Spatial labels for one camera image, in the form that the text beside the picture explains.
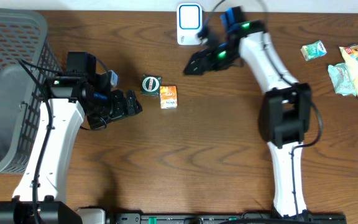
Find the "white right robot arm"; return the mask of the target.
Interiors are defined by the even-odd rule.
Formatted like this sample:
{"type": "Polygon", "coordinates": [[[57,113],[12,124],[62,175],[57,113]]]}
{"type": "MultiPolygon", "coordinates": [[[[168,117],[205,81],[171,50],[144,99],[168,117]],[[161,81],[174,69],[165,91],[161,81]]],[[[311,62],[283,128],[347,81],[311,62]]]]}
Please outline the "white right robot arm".
{"type": "Polygon", "coordinates": [[[298,218],[307,210],[301,153],[310,125],[311,88],[287,70],[263,21],[247,21],[239,6],[228,9],[221,20],[226,41],[208,42],[190,57],[183,72],[203,75],[226,70],[239,58],[248,64],[263,93],[258,126],[273,162],[273,207],[280,218],[298,218]]]}

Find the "teal tissue pack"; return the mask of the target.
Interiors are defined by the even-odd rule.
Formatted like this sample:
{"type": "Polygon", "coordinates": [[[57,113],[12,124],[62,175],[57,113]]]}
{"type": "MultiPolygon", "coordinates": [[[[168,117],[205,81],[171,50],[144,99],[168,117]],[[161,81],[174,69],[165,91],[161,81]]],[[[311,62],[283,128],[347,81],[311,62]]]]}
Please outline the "teal tissue pack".
{"type": "Polygon", "coordinates": [[[303,45],[300,51],[306,61],[323,57],[327,54],[327,50],[320,40],[312,44],[303,45]]]}

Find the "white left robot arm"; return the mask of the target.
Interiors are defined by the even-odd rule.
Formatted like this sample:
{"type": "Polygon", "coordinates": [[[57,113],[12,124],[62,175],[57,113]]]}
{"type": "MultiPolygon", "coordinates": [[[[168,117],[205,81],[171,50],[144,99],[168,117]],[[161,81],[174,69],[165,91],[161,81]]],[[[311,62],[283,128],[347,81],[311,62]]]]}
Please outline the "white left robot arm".
{"type": "Polygon", "coordinates": [[[98,74],[100,59],[69,52],[64,72],[54,72],[40,88],[40,122],[24,175],[10,201],[0,201],[0,223],[114,223],[101,207],[72,210],[66,205],[67,174],[76,135],[142,112],[134,91],[116,89],[117,75],[98,74]]]}

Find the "green round logo box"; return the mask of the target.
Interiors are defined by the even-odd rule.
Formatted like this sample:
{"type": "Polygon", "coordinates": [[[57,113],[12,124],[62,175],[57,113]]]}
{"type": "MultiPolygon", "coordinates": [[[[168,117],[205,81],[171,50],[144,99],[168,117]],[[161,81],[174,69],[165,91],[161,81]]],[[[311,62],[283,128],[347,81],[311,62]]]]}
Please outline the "green round logo box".
{"type": "Polygon", "coordinates": [[[159,96],[162,77],[143,75],[141,93],[143,95],[159,96]]]}

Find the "teal wet wipe packet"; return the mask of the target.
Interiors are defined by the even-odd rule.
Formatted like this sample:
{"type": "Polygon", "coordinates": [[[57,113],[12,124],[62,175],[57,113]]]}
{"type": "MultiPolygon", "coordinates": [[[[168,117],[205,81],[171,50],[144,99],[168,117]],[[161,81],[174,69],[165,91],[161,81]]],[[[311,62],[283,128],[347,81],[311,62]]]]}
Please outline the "teal wet wipe packet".
{"type": "Polygon", "coordinates": [[[356,90],[351,80],[349,68],[345,63],[329,65],[328,73],[336,94],[340,94],[342,96],[357,96],[356,90]]]}

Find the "orange tissue pack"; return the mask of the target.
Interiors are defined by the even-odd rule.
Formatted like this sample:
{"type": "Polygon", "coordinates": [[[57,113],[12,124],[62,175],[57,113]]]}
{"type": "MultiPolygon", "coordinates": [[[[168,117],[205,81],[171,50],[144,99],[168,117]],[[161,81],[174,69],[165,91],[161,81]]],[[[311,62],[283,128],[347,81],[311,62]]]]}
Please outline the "orange tissue pack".
{"type": "Polygon", "coordinates": [[[160,87],[160,107],[161,109],[173,109],[178,106],[177,87],[160,87]]]}

